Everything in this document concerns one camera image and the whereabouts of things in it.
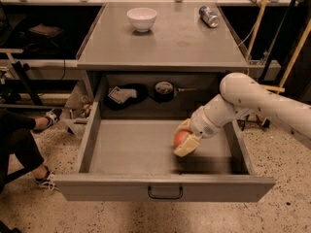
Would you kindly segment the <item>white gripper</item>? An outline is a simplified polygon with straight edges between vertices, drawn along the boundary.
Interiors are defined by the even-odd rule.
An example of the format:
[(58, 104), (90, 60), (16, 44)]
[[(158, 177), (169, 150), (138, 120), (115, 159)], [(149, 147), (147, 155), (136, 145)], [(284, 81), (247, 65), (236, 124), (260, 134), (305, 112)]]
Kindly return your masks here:
[[(217, 107), (201, 106), (189, 118), (181, 122), (176, 133), (192, 132), (202, 138), (211, 138), (220, 131), (224, 124), (224, 117)], [(188, 135), (181, 145), (174, 149), (177, 156), (184, 157), (194, 152), (200, 145), (200, 138), (194, 134)]]

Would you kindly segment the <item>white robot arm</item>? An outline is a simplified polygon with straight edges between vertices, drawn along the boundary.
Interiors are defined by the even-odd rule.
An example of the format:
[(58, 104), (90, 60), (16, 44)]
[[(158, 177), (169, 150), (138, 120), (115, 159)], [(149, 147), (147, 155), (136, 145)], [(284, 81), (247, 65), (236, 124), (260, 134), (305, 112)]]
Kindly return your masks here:
[(202, 139), (213, 137), (227, 123), (251, 112), (260, 113), (311, 148), (310, 105), (268, 91), (248, 75), (230, 73), (221, 80), (220, 93), (177, 127), (177, 134), (188, 134), (174, 153), (180, 157), (192, 153)]

